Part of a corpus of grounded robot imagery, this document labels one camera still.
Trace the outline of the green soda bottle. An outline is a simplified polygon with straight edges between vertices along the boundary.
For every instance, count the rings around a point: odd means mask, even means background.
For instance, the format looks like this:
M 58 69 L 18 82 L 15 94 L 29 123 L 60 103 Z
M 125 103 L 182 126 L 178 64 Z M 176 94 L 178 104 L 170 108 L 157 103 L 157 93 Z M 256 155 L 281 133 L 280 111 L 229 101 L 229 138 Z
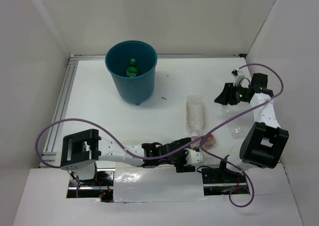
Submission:
M 136 59 L 132 58 L 130 59 L 128 67 L 126 68 L 126 76 L 128 78 L 134 78 L 137 75 L 138 75 L 137 62 L 136 62 Z

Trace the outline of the clear bottle front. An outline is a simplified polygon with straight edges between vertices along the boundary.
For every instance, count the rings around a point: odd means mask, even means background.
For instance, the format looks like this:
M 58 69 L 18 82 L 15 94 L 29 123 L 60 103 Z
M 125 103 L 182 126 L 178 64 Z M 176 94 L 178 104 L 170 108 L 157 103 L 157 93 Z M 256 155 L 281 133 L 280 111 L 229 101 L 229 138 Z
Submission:
M 208 166 L 218 166 L 220 163 L 220 159 L 217 159 L 209 154 L 202 153 L 202 162 L 200 162 L 198 165 L 208 165 Z

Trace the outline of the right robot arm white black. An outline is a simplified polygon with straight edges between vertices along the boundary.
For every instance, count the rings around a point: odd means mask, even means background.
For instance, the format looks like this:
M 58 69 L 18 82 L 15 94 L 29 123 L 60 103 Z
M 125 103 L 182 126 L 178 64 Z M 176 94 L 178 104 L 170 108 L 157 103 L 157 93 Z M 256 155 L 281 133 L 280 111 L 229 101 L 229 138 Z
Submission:
M 238 157 L 228 160 L 241 170 L 276 167 L 289 139 L 289 132 L 281 128 L 273 106 L 273 91 L 268 89 L 266 74 L 253 74 L 248 87 L 241 86 L 245 75 L 241 70 L 232 71 L 234 83 L 226 83 L 221 94 L 214 100 L 223 106 L 249 103 L 254 109 L 254 124 L 245 137 Z

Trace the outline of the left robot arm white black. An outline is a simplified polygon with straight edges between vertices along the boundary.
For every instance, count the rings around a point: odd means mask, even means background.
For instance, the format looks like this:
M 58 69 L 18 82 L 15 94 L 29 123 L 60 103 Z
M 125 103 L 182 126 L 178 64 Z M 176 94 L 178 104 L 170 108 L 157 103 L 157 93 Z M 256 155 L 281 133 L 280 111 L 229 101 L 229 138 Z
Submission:
M 97 129 L 89 129 L 63 138 L 60 169 L 73 172 L 88 186 L 98 181 L 97 161 L 143 168 L 168 164 L 173 165 L 177 173 L 194 172 L 195 164 L 203 162 L 203 155 L 199 150 L 187 147 L 171 154 L 189 142 L 191 138 L 187 137 L 164 145 L 154 142 L 122 148 L 113 140 L 103 140 Z

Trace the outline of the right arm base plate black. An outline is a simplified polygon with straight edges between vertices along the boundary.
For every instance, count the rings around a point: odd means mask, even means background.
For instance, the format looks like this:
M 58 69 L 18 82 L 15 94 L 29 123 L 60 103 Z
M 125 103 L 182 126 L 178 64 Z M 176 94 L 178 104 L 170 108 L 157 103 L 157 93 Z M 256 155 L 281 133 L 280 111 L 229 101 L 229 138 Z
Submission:
M 200 166 L 196 171 L 202 176 L 205 196 L 229 195 L 238 187 L 240 189 L 233 194 L 249 194 L 246 178 L 240 173 L 231 173 L 210 166 Z

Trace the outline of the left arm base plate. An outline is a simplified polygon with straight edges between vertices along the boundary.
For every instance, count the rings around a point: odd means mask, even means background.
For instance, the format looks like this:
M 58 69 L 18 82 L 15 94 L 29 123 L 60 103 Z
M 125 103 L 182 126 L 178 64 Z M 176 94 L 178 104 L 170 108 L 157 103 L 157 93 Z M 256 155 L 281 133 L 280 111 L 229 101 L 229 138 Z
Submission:
M 96 177 L 90 180 L 79 180 L 76 174 L 68 171 L 70 178 L 66 198 L 96 198 L 100 202 L 112 203 L 114 201 L 114 174 L 115 168 L 97 169 Z

